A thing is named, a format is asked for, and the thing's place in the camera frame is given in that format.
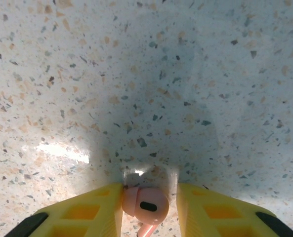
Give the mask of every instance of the speckled floor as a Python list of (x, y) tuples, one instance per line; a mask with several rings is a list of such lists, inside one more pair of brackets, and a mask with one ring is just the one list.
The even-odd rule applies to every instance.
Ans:
[(122, 180), (177, 237), (178, 179), (293, 229), (293, 0), (0, 0), (0, 237)]

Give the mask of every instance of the pink earbud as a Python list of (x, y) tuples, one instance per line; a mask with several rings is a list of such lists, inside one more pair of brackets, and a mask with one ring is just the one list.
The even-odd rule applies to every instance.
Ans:
[(124, 191), (122, 209), (143, 223), (137, 237), (149, 237), (167, 216), (169, 203), (165, 194), (155, 188), (138, 187)]

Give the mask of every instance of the wireless earbud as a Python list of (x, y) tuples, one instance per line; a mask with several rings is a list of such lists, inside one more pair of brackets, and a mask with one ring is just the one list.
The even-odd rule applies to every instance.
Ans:
[(124, 191), (122, 209), (143, 223), (137, 237), (149, 237), (165, 220), (169, 203), (166, 195), (159, 189), (134, 187)]

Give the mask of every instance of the terrazzo floor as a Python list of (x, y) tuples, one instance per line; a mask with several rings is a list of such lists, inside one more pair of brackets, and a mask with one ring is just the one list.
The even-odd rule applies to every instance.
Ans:
[(293, 229), (293, 0), (0, 0), (0, 237), (117, 181), (178, 237), (178, 180)]

